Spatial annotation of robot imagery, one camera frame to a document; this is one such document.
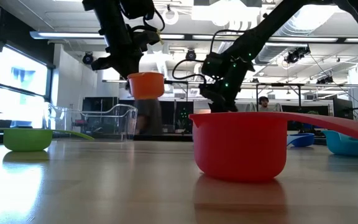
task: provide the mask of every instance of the orange cup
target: orange cup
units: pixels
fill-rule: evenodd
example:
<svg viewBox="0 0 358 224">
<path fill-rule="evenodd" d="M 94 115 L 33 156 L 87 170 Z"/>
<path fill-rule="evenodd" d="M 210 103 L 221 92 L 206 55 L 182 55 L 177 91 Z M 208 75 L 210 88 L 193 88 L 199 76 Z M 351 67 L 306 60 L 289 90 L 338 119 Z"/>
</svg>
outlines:
<svg viewBox="0 0 358 224">
<path fill-rule="evenodd" d="M 137 100 L 157 99 L 164 94 L 164 75 L 141 72 L 128 75 L 131 93 Z"/>
</svg>

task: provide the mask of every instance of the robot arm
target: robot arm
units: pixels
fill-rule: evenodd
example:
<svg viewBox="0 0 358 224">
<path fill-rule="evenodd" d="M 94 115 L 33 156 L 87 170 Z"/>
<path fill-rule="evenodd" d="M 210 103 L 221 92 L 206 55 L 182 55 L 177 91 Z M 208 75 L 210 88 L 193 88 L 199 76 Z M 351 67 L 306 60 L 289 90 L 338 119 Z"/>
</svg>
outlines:
<svg viewBox="0 0 358 224">
<path fill-rule="evenodd" d="M 336 4 L 350 13 L 358 23 L 358 0 L 283 0 L 257 27 L 247 30 L 232 46 L 221 54 L 207 55 L 202 73 L 215 77 L 212 84 L 201 84 L 201 94 L 210 99 L 211 111 L 237 111 L 235 99 L 248 70 L 253 71 L 252 60 L 256 58 L 268 39 L 307 4 Z M 99 58 L 92 64 L 93 70 L 109 67 L 126 78 L 139 70 L 142 52 L 146 44 L 159 41 L 157 30 L 141 27 L 143 33 L 136 34 L 125 24 L 121 12 L 129 19 L 143 16 L 144 22 L 155 12 L 152 0 L 83 0 L 85 10 L 94 10 L 101 24 L 99 33 L 108 45 L 107 58 Z"/>
<path fill-rule="evenodd" d="M 248 70 L 254 71 L 256 58 L 268 39 L 307 4 L 336 4 L 358 22 L 358 0 L 283 0 L 257 27 L 247 30 L 221 54 L 210 53 L 204 61 L 202 73 L 218 77 L 215 83 L 201 84 L 201 94 L 210 99 L 211 111 L 237 111 L 235 99 Z"/>
<path fill-rule="evenodd" d="M 152 0 L 83 0 L 86 11 L 93 10 L 98 18 L 100 35 L 106 41 L 106 52 L 110 56 L 98 58 L 91 67 L 93 70 L 114 68 L 123 78 L 139 72 L 139 61 L 147 44 L 160 41 L 157 29 L 147 25 L 153 18 L 155 8 Z M 125 24 L 122 15 L 128 19 L 143 17 L 144 26 L 131 28 Z"/>
</svg>

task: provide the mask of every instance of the window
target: window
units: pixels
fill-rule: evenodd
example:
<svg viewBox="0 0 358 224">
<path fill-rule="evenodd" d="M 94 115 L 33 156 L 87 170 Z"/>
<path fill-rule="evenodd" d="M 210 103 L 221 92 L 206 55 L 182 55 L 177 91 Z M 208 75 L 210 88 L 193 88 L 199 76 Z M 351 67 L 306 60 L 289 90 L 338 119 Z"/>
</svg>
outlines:
<svg viewBox="0 0 358 224">
<path fill-rule="evenodd" d="M 11 126 L 42 128 L 50 70 L 35 60 L 4 47 L 0 53 L 0 119 Z"/>
<path fill-rule="evenodd" d="M 0 84 L 31 91 L 44 96 L 48 68 L 12 49 L 0 53 Z"/>
<path fill-rule="evenodd" d="M 44 98 L 0 88 L 0 119 L 12 120 L 11 126 L 42 128 Z"/>
</svg>

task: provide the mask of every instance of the black cable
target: black cable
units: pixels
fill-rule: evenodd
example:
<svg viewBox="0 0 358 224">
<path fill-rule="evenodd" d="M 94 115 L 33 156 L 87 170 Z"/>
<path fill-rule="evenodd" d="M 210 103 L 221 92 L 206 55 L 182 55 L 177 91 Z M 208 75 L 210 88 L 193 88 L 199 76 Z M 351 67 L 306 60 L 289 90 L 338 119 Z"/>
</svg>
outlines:
<svg viewBox="0 0 358 224">
<path fill-rule="evenodd" d="M 148 27 L 148 26 L 135 26 L 133 27 L 132 29 L 132 32 L 135 32 L 136 30 L 149 30 L 149 31 L 152 31 L 152 32 L 156 32 L 157 29 L 154 28 L 154 27 Z"/>
<path fill-rule="evenodd" d="M 353 111 L 353 118 L 357 118 L 358 119 L 358 113 L 356 111 Z"/>
<path fill-rule="evenodd" d="M 165 21 L 164 21 L 164 19 L 162 18 L 161 14 L 158 12 L 158 10 L 156 8 L 154 8 L 154 12 L 156 13 L 158 18 L 160 18 L 160 20 L 162 22 L 162 28 L 160 29 L 160 31 L 163 31 L 165 29 Z M 147 23 L 145 16 L 143 17 L 143 23 L 144 23 L 144 26 L 146 26 L 146 27 L 152 27 L 152 28 L 156 29 L 155 27 L 153 27 L 153 26 L 151 26 L 151 25 L 149 25 Z"/>
<path fill-rule="evenodd" d="M 355 119 L 356 121 L 358 121 L 358 117 L 356 116 L 357 113 L 355 111 L 353 111 L 353 119 Z"/>
<path fill-rule="evenodd" d="M 215 37 L 218 33 L 222 33 L 222 32 L 242 32 L 244 33 L 246 30 L 230 30 L 230 29 L 223 29 L 223 30 L 218 30 L 214 33 L 214 35 L 212 36 L 212 40 L 211 40 L 211 48 L 209 50 L 209 52 L 211 53 L 212 52 L 212 48 L 213 48 L 213 45 L 214 45 L 214 41 L 215 41 Z"/>
<path fill-rule="evenodd" d="M 123 15 L 127 18 L 129 18 L 129 15 L 126 11 L 124 11 L 124 9 L 122 8 L 121 4 L 118 4 L 119 10 L 121 11 L 121 13 L 123 13 Z"/>
<path fill-rule="evenodd" d="M 175 65 L 175 67 L 174 67 L 173 70 L 172 70 L 172 77 L 173 77 L 174 79 L 176 79 L 176 80 L 185 80 L 185 79 L 191 78 L 191 77 L 202 77 L 202 78 L 204 79 L 204 84 L 206 84 L 206 78 L 205 78 L 205 76 L 204 76 L 204 75 L 200 75 L 200 74 L 187 75 L 187 76 L 181 77 L 181 78 L 175 77 L 175 70 L 176 70 L 176 69 L 178 68 L 178 66 L 179 66 L 181 63 L 183 63 L 183 62 L 201 62 L 201 63 L 203 63 L 204 61 L 202 61 L 202 60 L 195 60 L 195 59 L 184 59 L 184 60 L 181 60 L 180 62 L 178 62 L 178 63 Z"/>
<path fill-rule="evenodd" d="M 329 77 L 329 75 L 326 73 L 326 71 L 324 71 L 324 69 L 321 68 L 321 66 L 320 66 L 319 63 L 316 61 L 316 59 L 314 59 L 314 57 L 312 56 L 312 54 L 310 54 L 310 57 L 314 60 L 314 62 L 316 62 L 317 66 L 321 69 L 321 71 L 323 71 L 323 73 L 324 73 L 326 76 Z M 351 96 L 351 95 L 349 94 L 348 91 L 344 90 L 340 85 L 338 85 L 336 82 L 334 82 L 334 80 L 333 80 L 333 83 L 334 83 L 335 85 L 337 85 L 342 91 L 346 92 L 346 94 L 347 94 L 349 97 L 351 97 L 354 101 L 358 102 L 357 99 L 355 99 L 353 96 Z"/>
</svg>

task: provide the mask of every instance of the person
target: person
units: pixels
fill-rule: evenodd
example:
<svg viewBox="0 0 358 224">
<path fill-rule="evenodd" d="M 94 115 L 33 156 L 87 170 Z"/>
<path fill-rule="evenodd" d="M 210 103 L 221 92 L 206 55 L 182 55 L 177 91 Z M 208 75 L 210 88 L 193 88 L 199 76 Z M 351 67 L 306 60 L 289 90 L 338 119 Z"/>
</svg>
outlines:
<svg viewBox="0 0 358 224">
<path fill-rule="evenodd" d="M 131 86 L 129 82 L 126 83 L 125 89 L 131 93 Z M 161 105 L 158 99 L 135 100 L 134 106 L 137 108 L 137 134 L 163 134 Z"/>
<path fill-rule="evenodd" d="M 266 96 L 259 97 L 259 111 L 260 112 L 268 112 L 269 109 L 267 108 L 269 105 L 269 99 Z"/>
</svg>

